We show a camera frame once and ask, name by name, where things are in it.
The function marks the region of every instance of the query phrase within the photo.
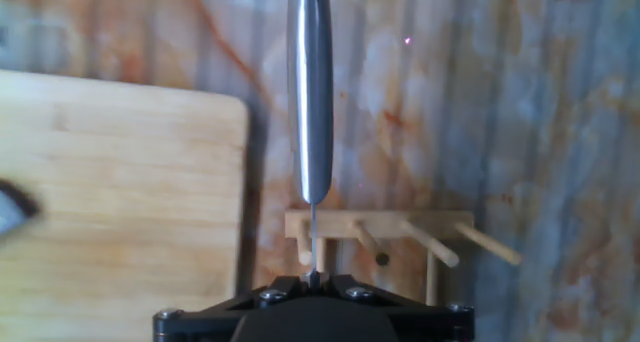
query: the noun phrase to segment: black object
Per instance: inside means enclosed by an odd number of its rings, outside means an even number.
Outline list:
[[[153,317],[154,342],[473,341],[470,307],[429,307],[350,275],[331,276],[312,293],[298,277],[201,312]]]
[[[0,235],[22,225],[39,212],[38,204],[29,194],[0,179]]]

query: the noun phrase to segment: marble background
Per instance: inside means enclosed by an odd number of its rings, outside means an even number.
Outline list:
[[[463,256],[443,295],[479,341],[639,341],[640,0],[332,0],[334,183],[323,208],[468,209],[522,252]],[[201,89],[253,111],[243,286],[300,273],[286,0],[0,0],[0,67]],[[353,242],[332,269],[424,299],[425,254]]]

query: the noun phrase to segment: bolt head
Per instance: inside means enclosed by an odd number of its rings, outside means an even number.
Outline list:
[[[177,308],[165,308],[163,310],[158,311],[158,313],[156,313],[156,316],[158,316],[158,318],[161,318],[161,319],[171,319],[179,316],[182,312],[184,311]]]
[[[286,296],[286,293],[276,289],[269,289],[260,292],[260,298],[267,301],[278,301],[285,298]]]
[[[367,298],[373,296],[373,293],[364,287],[351,287],[347,290],[347,295],[351,298]]]
[[[459,305],[459,304],[450,304],[449,309],[454,311],[454,312],[463,312],[463,311],[468,311],[471,309],[471,307],[467,307],[464,305]]]

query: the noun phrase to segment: wooden peg rack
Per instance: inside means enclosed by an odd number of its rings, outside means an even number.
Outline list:
[[[312,261],[309,210],[285,212],[285,236],[298,242],[301,264]],[[327,239],[357,239],[375,257],[378,265],[389,263],[389,256],[376,239],[409,237],[428,251],[427,304],[435,305],[435,258],[449,267],[460,262],[458,255],[441,240],[468,239],[505,261],[518,265],[520,254],[474,228],[473,214],[464,211],[316,211],[318,238],[318,270],[325,271],[324,251]]]

